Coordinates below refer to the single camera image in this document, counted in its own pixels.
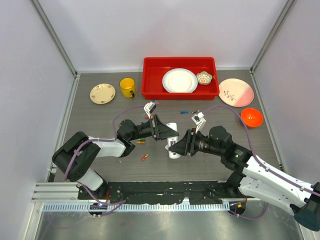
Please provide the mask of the white remote control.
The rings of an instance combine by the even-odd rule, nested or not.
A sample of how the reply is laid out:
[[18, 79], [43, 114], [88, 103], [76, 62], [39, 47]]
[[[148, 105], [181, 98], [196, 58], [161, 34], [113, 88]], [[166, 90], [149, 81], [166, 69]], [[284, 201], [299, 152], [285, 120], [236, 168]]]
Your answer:
[[[178, 125], [175, 122], [170, 122], [166, 124], [169, 128], [171, 128], [174, 131], [178, 131]], [[167, 145], [165, 146], [165, 149], [168, 150], [168, 156], [170, 159], [178, 159], [180, 158], [181, 155], [171, 152], [169, 151], [169, 147], [171, 147], [171, 141], [174, 141], [174, 143], [177, 143], [179, 140], [179, 137], [171, 137], [171, 138], [167, 138]]]

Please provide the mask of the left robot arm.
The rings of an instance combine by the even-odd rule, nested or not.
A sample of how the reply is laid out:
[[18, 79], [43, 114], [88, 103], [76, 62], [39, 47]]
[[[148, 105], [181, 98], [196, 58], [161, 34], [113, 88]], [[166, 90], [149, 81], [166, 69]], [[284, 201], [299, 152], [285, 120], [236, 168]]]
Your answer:
[[125, 119], [120, 123], [115, 139], [94, 138], [82, 131], [76, 132], [53, 154], [52, 162], [67, 180], [82, 184], [93, 198], [100, 200], [106, 195], [108, 184], [91, 169], [96, 158], [124, 158], [135, 148], [132, 141], [140, 138], [152, 137], [162, 141], [178, 136], [178, 131], [164, 124], [157, 115], [139, 125]]

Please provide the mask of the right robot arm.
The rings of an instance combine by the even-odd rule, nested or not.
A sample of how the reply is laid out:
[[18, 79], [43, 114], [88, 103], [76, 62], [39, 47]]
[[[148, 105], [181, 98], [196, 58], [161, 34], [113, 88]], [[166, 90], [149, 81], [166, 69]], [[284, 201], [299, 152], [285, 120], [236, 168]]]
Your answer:
[[197, 152], [219, 156], [232, 171], [225, 186], [230, 197], [258, 198], [286, 211], [305, 228], [320, 230], [320, 184], [304, 182], [273, 167], [235, 143], [224, 127], [212, 127], [207, 136], [189, 129], [181, 140], [169, 141], [166, 148], [181, 156]]

